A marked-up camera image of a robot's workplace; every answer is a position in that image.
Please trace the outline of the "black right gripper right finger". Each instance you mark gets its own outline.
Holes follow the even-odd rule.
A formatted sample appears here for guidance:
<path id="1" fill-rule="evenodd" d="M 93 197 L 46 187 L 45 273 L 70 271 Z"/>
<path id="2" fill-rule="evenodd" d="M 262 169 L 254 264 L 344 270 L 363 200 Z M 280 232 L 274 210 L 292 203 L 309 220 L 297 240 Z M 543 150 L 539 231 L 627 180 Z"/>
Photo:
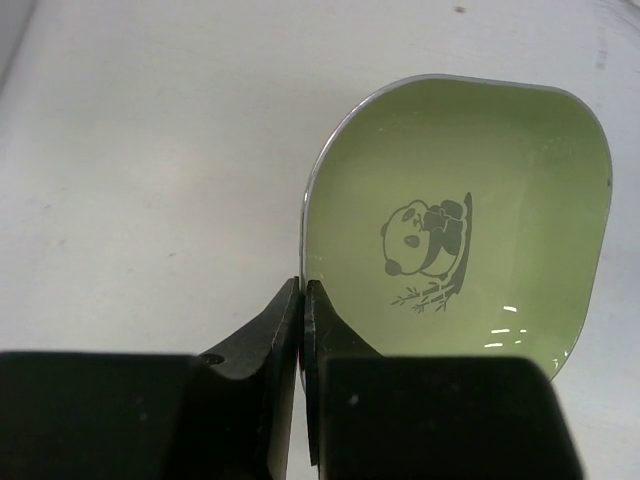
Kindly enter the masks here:
<path id="1" fill-rule="evenodd" d="M 555 391 L 513 356 L 384 356 L 305 288 L 302 377 L 322 479 L 581 479 Z"/>

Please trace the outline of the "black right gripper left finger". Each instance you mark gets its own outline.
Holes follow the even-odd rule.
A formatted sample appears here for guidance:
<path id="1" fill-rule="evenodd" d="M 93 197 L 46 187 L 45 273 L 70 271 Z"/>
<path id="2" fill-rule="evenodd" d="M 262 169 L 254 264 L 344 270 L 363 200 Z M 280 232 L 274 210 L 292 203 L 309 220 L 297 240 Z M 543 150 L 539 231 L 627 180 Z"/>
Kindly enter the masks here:
<path id="1" fill-rule="evenodd" d="M 5 479 L 282 479 L 301 291 L 198 355 L 5 352 Z"/>

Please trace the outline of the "green square panda dish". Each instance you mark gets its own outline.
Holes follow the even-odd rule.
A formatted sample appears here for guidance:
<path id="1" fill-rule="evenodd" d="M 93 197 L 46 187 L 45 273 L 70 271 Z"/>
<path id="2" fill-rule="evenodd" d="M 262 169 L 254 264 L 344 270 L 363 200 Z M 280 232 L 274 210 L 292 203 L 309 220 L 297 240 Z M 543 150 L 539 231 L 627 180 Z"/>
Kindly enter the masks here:
<path id="1" fill-rule="evenodd" d="M 557 88 L 416 75 L 368 95 L 313 166 L 300 276 L 386 356 L 516 356 L 582 333 L 612 197 L 595 113 Z"/>

